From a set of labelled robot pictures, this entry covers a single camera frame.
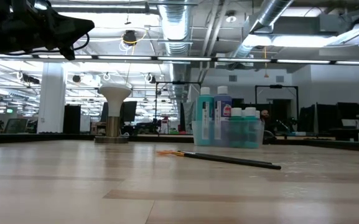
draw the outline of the black paintbrush handle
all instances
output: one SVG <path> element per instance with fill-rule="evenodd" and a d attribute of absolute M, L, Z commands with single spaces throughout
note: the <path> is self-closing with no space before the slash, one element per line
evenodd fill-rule
<path fill-rule="evenodd" d="M 184 152 L 184 151 L 179 151 L 179 152 L 183 152 L 183 153 L 189 153 L 189 154 L 196 154 L 196 155 L 201 155 L 201 156 L 209 156 L 209 157 L 215 157 L 215 158 L 219 158 L 219 159 L 230 159 L 233 161 L 243 161 L 243 162 L 257 162 L 260 164 L 271 164 L 271 162 L 264 162 L 264 161 L 254 161 L 251 159 L 240 159 L 240 158 L 233 158 L 233 157 L 227 157 L 227 156 L 217 156 L 217 155 L 211 155 L 211 154 L 204 154 L 204 153 L 198 153 L 198 152 Z"/>
<path fill-rule="evenodd" d="M 272 164 L 263 164 L 258 162 L 246 162 L 246 161 L 239 161 L 239 160 L 233 160 L 233 159 L 222 159 L 212 156 L 203 156 L 199 154 L 191 154 L 191 153 L 184 153 L 185 157 L 194 158 L 194 159 L 203 159 L 208 161 L 216 161 L 216 162 L 226 162 L 231 164 L 239 164 L 244 166 L 253 166 L 253 167 L 261 167 L 261 168 L 267 168 L 267 169 L 276 169 L 280 170 L 281 166 L 272 165 Z"/>

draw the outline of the lamp shade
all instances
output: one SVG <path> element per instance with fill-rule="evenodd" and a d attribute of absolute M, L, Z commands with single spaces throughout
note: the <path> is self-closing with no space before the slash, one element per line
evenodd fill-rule
<path fill-rule="evenodd" d="M 121 104 L 131 94 L 131 89 L 120 84 L 103 84 L 100 93 L 106 98 L 109 116 L 119 117 Z"/>

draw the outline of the white bottle cap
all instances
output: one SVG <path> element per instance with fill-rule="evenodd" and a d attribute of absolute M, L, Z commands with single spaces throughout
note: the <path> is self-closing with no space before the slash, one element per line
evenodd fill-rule
<path fill-rule="evenodd" d="M 256 108 L 246 108 L 245 116 L 255 116 Z"/>
<path fill-rule="evenodd" d="M 218 86 L 218 94 L 228 94 L 227 86 Z"/>
<path fill-rule="evenodd" d="M 200 95 L 209 95 L 210 94 L 210 87 L 202 87 L 200 89 Z"/>
<path fill-rule="evenodd" d="M 232 108 L 231 116 L 241 116 L 241 108 Z"/>

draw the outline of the metal base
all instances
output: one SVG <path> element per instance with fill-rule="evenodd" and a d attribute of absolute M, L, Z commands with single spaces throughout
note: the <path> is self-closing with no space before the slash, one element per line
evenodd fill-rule
<path fill-rule="evenodd" d="M 95 143 L 102 143 L 102 144 L 125 144 L 125 143 L 128 143 L 128 138 L 126 138 L 126 137 L 95 136 Z"/>

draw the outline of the white column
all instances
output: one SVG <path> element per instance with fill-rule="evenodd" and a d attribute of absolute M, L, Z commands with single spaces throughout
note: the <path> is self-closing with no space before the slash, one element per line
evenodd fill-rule
<path fill-rule="evenodd" d="M 37 132 L 63 132 L 66 73 L 62 63 L 44 63 Z"/>

